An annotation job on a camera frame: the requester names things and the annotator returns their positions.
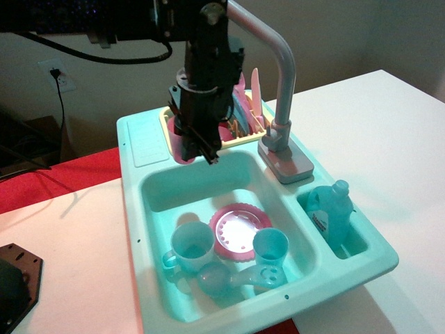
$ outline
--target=red tablecloth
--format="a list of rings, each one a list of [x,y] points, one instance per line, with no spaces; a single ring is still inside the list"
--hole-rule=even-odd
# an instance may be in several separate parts
[[[0,182],[0,214],[121,177],[119,150],[88,155]],[[298,334],[291,319],[261,334]]]

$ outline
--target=wall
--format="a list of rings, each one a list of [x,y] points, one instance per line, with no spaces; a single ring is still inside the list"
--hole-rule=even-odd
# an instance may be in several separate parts
[[[445,1],[383,0],[361,68],[383,69],[445,102]]]
[[[384,0],[238,2],[281,33],[291,46],[296,56],[297,91],[354,77],[377,69],[380,60],[388,61],[382,58],[383,48],[366,58],[372,47],[379,45],[379,36],[385,34],[375,29],[376,22],[380,25],[391,16],[384,9]],[[379,18],[381,13],[386,15],[384,19]],[[274,99],[277,68],[272,52],[234,24],[230,32],[238,35],[245,45],[243,70],[248,86],[252,69],[258,67],[264,100]],[[49,38],[109,58],[146,57],[164,52],[162,45],[151,41],[122,42],[103,50],[82,35]],[[37,62],[61,58],[77,86],[77,90],[63,93],[67,127],[76,153],[85,155],[111,148],[117,145],[115,122],[119,117],[168,103],[167,88],[175,83],[176,71],[182,67],[184,58],[184,44],[175,43],[173,47],[172,58],[162,63],[104,65],[68,56],[13,34],[1,34],[0,108],[24,120],[45,115],[60,120],[57,94]]]

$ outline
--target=bottle label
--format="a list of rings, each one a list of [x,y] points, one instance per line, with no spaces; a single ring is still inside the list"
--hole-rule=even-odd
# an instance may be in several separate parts
[[[329,237],[329,216],[323,210],[309,211],[307,215],[325,240]]]

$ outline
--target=light blue cup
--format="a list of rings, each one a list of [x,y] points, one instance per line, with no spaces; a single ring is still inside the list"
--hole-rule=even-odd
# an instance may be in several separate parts
[[[289,240],[277,228],[264,228],[253,238],[253,250],[257,264],[282,267],[289,249]]]
[[[172,249],[162,257],[165,270],[180,266],[188,273],[197,273],[214,256],[213,230],[201,221],[180,225],[171,238]]]

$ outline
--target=cup handle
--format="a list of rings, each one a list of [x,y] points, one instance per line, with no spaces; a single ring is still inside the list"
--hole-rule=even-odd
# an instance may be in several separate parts
[[[164,254],[164,256],[162,257],[162,265],[164,269],[171,269],[176,267],[176,255],[173,254],[173,250],[169,250],[166,254]]]

